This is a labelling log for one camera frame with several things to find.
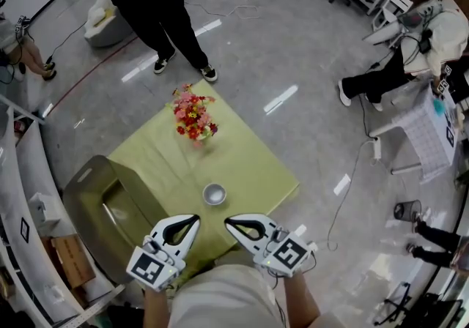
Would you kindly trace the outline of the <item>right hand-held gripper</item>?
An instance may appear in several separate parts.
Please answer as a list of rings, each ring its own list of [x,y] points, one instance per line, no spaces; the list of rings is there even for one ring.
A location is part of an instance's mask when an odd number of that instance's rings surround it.
[[[311,248],[294,231],[287,231],[259,213],[224,220],[226,230],[250,253],[254,263],[279,277],[292,277],[311,256]]]

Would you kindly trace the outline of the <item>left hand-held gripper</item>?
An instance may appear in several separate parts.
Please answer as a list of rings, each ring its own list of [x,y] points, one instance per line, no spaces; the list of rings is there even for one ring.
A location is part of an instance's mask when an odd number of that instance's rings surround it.
[[[133,251],[126,272],[153,291],[164,291],[186,267],[187,256],[201,224],[198,215],[175,215],[160,220]],[[162,245],[169,245],[165,250]]]

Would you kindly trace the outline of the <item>white cup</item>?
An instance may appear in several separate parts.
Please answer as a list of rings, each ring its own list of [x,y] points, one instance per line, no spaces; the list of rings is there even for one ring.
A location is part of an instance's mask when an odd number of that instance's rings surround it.
[[[226,190],[220,184],[210,183],[203,189],[202,196],[206,204],[217,206],[225,201]]]

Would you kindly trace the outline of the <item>olive green plastic basin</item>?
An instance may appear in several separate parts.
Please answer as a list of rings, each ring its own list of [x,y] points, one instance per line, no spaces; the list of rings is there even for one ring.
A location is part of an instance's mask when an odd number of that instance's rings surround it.
[[[168,217],[133,169],[102,155],[69,181],[63,204],[95,263],[117,284],[132,280],[126,267],[135,247]]]

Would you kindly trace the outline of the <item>person's right forearm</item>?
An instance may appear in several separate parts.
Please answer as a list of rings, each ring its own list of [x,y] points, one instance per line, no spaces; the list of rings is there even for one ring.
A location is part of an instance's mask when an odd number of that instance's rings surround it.
[[[284,292],[290,328],[308,328],[320,315],[301,271],[284,279]]]

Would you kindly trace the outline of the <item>person's left forearm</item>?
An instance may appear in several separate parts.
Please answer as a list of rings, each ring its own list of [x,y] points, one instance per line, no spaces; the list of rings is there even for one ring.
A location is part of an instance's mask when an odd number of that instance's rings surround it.
[[[146,287],[144,292],[143,328],[168,328],[169,305],[165,291],[154,291]]]

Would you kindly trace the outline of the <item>large open cardboard box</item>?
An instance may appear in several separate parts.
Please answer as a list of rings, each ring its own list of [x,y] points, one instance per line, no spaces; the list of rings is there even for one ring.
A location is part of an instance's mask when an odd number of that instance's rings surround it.
[[[41,237],[41,242],[59,276],[69,289],[80,288],[96,275],[77,234]]]

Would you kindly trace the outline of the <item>yellow-green tablecloth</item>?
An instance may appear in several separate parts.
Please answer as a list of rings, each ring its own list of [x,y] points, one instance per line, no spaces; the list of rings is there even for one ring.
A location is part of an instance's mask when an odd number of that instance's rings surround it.
[[[211,85],[200,81],[192,89],[217,100],[208,106],[208,112],[218,124],[218,132],[204,147],[194,147],[177,133],[172,112],[165,107],[110,154],[111,160],[141,177],[168,215],[200,216],[201,226],[185,259],[182,282],[235,245],[224,225],[226,217],[269,215],[299,185]],[[226,190],[222,204],[205,203],[202,192],[210,183]]]

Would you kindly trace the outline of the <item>person's own torso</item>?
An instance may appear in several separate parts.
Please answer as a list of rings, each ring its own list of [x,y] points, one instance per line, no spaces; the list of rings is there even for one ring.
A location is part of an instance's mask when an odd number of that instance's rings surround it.
[[[171,306],[169,328],[285,328],[273,289],[255,268],[217,266],[189,281]],[[345,328],[321,313],[308,328]]]

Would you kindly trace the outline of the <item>pot of colourful flowers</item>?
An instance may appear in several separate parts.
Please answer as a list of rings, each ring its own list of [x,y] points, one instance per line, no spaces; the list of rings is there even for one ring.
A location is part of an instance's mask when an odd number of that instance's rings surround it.
[[[195,94],[192,87],[186,83],[176,88],[166,107],[172,112],[177,133],[190,140],[194,147],[202,148],[218,132],[218,124],[207,110],[217,100],[213,96]]]

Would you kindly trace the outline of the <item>white plastic basket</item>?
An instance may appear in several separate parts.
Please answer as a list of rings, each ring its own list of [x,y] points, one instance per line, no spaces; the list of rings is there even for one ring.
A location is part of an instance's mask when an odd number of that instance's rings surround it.
[[[28,200],[29,211],[37,228],[54,226],[60,221],[55,203],[52,196],[42,193],[35,193]]]

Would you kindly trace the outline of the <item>black mesh waste bin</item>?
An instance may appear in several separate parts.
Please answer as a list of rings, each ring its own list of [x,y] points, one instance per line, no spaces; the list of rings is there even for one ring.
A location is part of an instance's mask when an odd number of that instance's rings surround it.
[[[421,212],[422,205],[419,200],[399,202],[394,206],[394,219],[413,223]]]

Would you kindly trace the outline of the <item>long white shelving unit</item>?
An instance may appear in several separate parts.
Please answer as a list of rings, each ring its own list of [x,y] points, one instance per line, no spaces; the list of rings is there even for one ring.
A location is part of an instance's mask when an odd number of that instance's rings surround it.
[[[52,264],[41,237],[77,234],[62,203],[45,155],[37,121],[27,126],[20,138],[15,137],[19,111],[9,104],[2,111],[4,133],[0,138],[0,262],[15,285],[9,302],[27,313],[36,328],[85,328],[98,324],[97,317],[124,290],[115,285],[98,268],[85,245],[86,257],[95,279],[82,286],[83,294],[74,295]],[[37,228],[28,207],[35,194],[50,195],[60,221]],[[21,218],[30,226],[29,243],[23,240]]]

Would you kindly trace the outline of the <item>white checked tablecloth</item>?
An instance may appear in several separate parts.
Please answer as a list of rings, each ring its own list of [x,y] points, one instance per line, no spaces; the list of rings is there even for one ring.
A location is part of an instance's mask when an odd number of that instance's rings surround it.
[[[421,183],[424,184],[452,166],[459,134],[459,130],[454,127],[455,109],[450,94],[441,100],[434,96],[432,87],[428,84],[420,89],[409,108],[369,133],[370,137],[376,138],[400,127],[415,149],[418,162],[394,168],[391,174],[420,171]]]

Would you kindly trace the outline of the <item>white beanbag seat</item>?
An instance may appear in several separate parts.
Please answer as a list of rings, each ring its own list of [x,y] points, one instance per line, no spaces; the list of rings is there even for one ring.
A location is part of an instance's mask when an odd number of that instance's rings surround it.
[[[116,45],[133,33],[111,0],[96,0],[88,11],[84,28],[84,38],[93,48]]]

